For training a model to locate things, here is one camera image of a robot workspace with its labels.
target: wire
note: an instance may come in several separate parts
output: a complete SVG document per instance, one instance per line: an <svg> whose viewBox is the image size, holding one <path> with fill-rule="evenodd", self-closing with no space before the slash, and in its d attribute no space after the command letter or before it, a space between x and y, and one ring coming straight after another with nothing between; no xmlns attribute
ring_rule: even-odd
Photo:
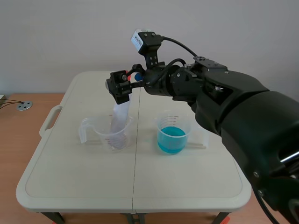
<svg viewBox="0 0 299 224"><path fill-rule="evenodd" d="M19 103L19 104L23 104L23 102L5 102L5 103L2 103L0 105L3 105L3 104L11 104L11 103Z"/></svg>
<svg viewBox="0 0 299 224"><path fill-rule="evenodd" d="M188 48L187 46L183 45L181 42L179 41L176 41L172 38L169 38L169 37L166 37L166 36L163 36L162 37L163 40L166 40L166 41L170 41L170 42L173 42L173 43L176 43L177 45L181 46L182 48L184 48L185 50L187 50L190 54L192 54L194 57L197 57L197 54L195 54L190 48Z"/></svg>
<svg viewBox="0 0 299 224"><path fill-rule="evenodd" d="M9 104L6 104L6 105L0 107L0 109L2 109L3 107L6 107L6 106L8 106L8 105L11 105L11 104L19 104L19 102L11 102L11 103L9 103Z"/></svg>
<svg viewBox="0 0 299 224"><path fill-rule="evenodd" d="M253 189L253 193L256 196L257 202L260 204L261 208L263 209L264 213L268 217L268 219L273 223L273 224L279 224L279 222L273 217L271 212L269 212L268 208L266 207L265 203L263 202L261 196L258 194L258 192Z"/></svg>
<svg viewBox="0 0 299 224"><path fill-rule="evenodd" d="M6 101L13 101L13 102L19 102L19 103L24 103L22 101L19 101L19 100L14 100L14 99L1 99L1 100L6 100Z"/></svg>
<svg viewBox="0 0 299 224"><path fill-rule="evenodd" d="M186 64L186 62L181 59L181 58L177 58L172 60L171 62L169 62L169 64L161 71L161 73L154 79L154 81L152 81L150 84L154 85L163 75L164 73L176 62L181 62L183 65Z"/></svg>

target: table seam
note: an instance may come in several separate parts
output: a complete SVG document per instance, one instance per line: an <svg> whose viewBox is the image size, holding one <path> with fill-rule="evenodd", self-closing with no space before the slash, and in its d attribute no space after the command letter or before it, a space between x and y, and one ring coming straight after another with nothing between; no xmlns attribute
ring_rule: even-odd
<svg viewBox="0 0 299 224"><path fill-rule="evenodd" d="M135 150L135 164L134 164L134 178L133 178L133 193L132 193L132 209L133 209L134 185L135 185L135 173L136 173L136 157L137 157L137 143L138 143L138 123L139 123L139 111L140 111L140 97L141 97L141 88L139 88L139 102L138 102L138 115L137 115L137 133L136 133L136 150Z"/></svg>

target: white wall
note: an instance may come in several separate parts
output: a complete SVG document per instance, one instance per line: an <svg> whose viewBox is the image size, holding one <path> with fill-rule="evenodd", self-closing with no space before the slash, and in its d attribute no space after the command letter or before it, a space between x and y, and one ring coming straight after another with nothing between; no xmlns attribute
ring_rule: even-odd
<svg viewBox="0 0 299 224"><path fill-rule="evenodd" d="M144 64L130 38L150 28L299 100L298 11L298 0L2 0L0 92L64 92L80 72ZM173 43L158 53L192 62Z"/></svg>

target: white table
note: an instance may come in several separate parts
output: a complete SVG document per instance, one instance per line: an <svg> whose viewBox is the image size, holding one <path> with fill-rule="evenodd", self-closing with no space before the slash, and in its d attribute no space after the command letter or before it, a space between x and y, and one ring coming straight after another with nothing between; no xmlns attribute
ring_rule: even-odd
<svg viewBox="0 0 299 224"><path fill-rule="evenodd" d="M118 153L103 150L93 133L80 144L81 120L113 108L113 97L105 88L109 74L77 75L61 104L49 113L40 130L42 139L17 186L17 200L24 208L62 223L58 212L217 211L227 215L247 203L250 184L220 137L211 134L209 147L200 149L194 131L182 152L161 153L154 123L157 114L176 108L192 113L186 103L170 97L133 90L129 115L135 120L129 148Z"/></svg>

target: cup handle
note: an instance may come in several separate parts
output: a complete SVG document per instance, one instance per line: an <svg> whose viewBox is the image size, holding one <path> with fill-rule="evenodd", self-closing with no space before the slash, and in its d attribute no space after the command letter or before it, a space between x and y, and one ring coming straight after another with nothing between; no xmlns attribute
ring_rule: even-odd
<svg viewBox="0 0 299 224"><path fill-rule="evenodd" d="M82 120L80 128L78 130L81 143L84 143L87 141L86 129L88 129L90 127L94 128L93 123L95 120L96 120L96 118L85 118Z"/></svg>
<svg viewBox="0 0 299 224"><path fill-rule="evenodd" d="M209 142L210 142L210 133L200 125L198 126L198 129L200 130L201 133L203 133L204 139L202 142L202 145L205 146L206 148L209 147Z"/></svg>

